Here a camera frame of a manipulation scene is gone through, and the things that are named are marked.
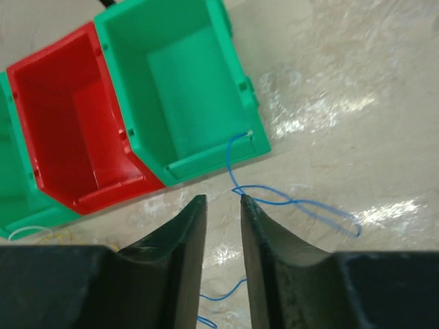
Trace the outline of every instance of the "plastic storage bin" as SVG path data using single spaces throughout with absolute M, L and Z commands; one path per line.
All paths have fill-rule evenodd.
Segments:
M 93 23 L 7 72 L 40 190 L 86 215 L 164 187 L 131 151 Z
M 79 217 L 38 190 L 5 73 L 0 73 L 0 157 L 0 236 L 7 239 L 25 226 L 57 226 Z
M 225 167 L 270 145 L 250 80 L 217 0 L 126 0 L 95 26 L 132 149 L 166 185 Z

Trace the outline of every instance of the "shiny floor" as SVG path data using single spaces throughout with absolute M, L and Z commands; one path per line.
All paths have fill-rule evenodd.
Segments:
M 264 210 L 327 251 L 438 249 L 439 1 L 226 0 L 226 5 L 273 147 L 269 156 L 238 166 L 238 180 L 352 212 L 363 233 L 348 239 L 293 206 Z M 0 0 L 0 70 L 101 10 L 95 0 Z M 206 193 L 202 291 L 218 296 L 245 276 L 239 198 L 231 188 L 223 171 L 69 229 L 78 241 L 123 247 Z M 200 314 L 219 328 L 250 328 L 246 287 L 224 302 L 202 300 Z

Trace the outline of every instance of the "blue cable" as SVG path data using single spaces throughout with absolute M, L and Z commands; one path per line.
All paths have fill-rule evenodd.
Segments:
M 247 281 L 247 278 L 244 278 L 244 279 L 240 280 L 237 283 L 237 285 L 232 290 L 230 290 L 226 295 L 223 295 L 221 297 L 214 298 L 214 297 L 209 297 L 209 296 L 206 296 L 206 295 L 203 295 L 203 294 L 200 294 L 200 297 L 203 297 L 203 298 L 205 298 L 207 300 L 210 300 L 212 302 L 221 302 L 222 300 L 225 300 L 225 299 L 229 298 L 231 295 L 233 295 L 233 293 L 239 288 L 239 286 L 241 284 L 243 284 L 244 282 L 246 282 L 246 281 Z M 215 322 L 213 322 L 212 320 L 209 320 L 209 319 L 207 319 L 205 317 L 201 317 L 201 316 L 198 315 L 197 316 L 197 320 L 199 322 L 201 322 L 202 324 L 205 324 L 206 326 L 210 327 L 210 328 L 213 328 L 213 329 L 218 328 L 218 326 L 216 325 Z
M 283 197 L 285 199 L 285 201 L 284 202 L 271 202 L 271 201 L 264 200 L 264 199 L 259 199 L 259 198 L 256 198 L 256 197 L 253 197 L 253 200 L 255 200 L 256 202 L 260 202 L 262 204 L 271 204 L 273 206 L 285 206 L 287 204 L 293 204 L 297 209 L 299 209 L 300 211 L 302 211 L 306 215 L 310 216 L 313 219 L 321 221 L 321 222 L 327 224 L 328 226 L 331 226 L 334 230 L 337 230 L 338 232 L 343 232 L 349 238 L 355 239 L 355 238 L 358 238 L 360 236 L 360 234 L 361 234 L 361 225 L 359 224 L 358 219 L 354 215 L 349 213 L 349 212 L 337 209 L 337 208 L 329 206 L 327 204 L 323 204 L 322 202 L 319 202 L 319 201 L 307 200 L 307 199 L 293 199 L 289 195 L 285 194 L 284 192 L 278 191 L 275 188 L 272 188 L 272 187 L 269 187 L 269 186 L 265 186 L 265 185 L 239 185 L 238 181 L 236 181 L 236 178 L 235 178 L 235 176 L 233 175 L 233 172 L 232 172 L 232 166 L 231 166 L 231 163 L 230 163 L 230 153 L 231 153 L 231 150 L 232 150 L 233 142 L 235 142 L 237 139 L 240 139 L 240 138 L 242 138 L 244 136 L 247 136 L 249 134 L 251 134 L 251 133 L 243 132 L 241 134 L 233 136 L 229 140 L 228 145 L 227 145 L 227 149 L 226 149 L 226 166 L 227 166 L 227 170 L 228 170 L 228 173 L 230 175 L 230 178 L 232 179 L 232 182 L 235 185 L 235 188 L 232 189 L 232 192 L 234 192 L 234 193 L 236 193 L 238 195 L 245 195 L 246 193 L 244 192 L 244 189 L 246 189 L 246 188 L 261 188 L 261 189 L 264 189 L 264 190 L 271 191 L 271 192 L 279 195 L 280 197 Z M 355 224 L 355 226 L 357 228 L 357 231 L 356 232 L 351 232 L 350 230 L 347 230 L 346 228 L 344 228 L 340 224 L 336 223 L 333 219 L 330 219 L 328 217 L 325 217 L 325 216 L 322 216 L 322 215 L 316 214 L 315 212 L 310 211 L 310 209 L 308 209 L 305 206 L 303 206 L 303 204 L 309 204 L 311 206 L 317 206 L 317 207 L 319 207 L 321 209 L 324 209 L 324 210 L 332 213 L 335 216 L 347 218 L 353 224 Z
M 233 288 L 232 290 L 230 290 L 230 292 L 228 292 L 226 295 L 218 297 L 218 298 L 214 298 L 214 297 L 208 297 L 206 295 L 200 294 L 200 297 L 203 297 L 207 300 L 210 300 L 212 302 L 221 302 L 222 300 L 225 300 L 227 298 L 229 298 L 231 295 L 233 295 L 233 293 L 239 288 L 239 286 L 241 284 L 243 284 L 245 281 L 247 281 L 247 278 L 244 278 L 242 280 L 240 280 L 237 285 L 235 286 L 235 288 Z
M 213 321 L 211 321 L 211 320 L 209 320 L 209 319 L 207 319 L 205 317 L 201 317 L 201 316 L 198 315 L 197 316 L 197 320 L 199 322 L 201 322 L 202 324 L 205 324 L 206 326 L 210 327 L 210 328 L 213 328 L 213 329 L 217 329 L 218 328 L 218 326 L 216 325 L 215 322 L 213 322 Z

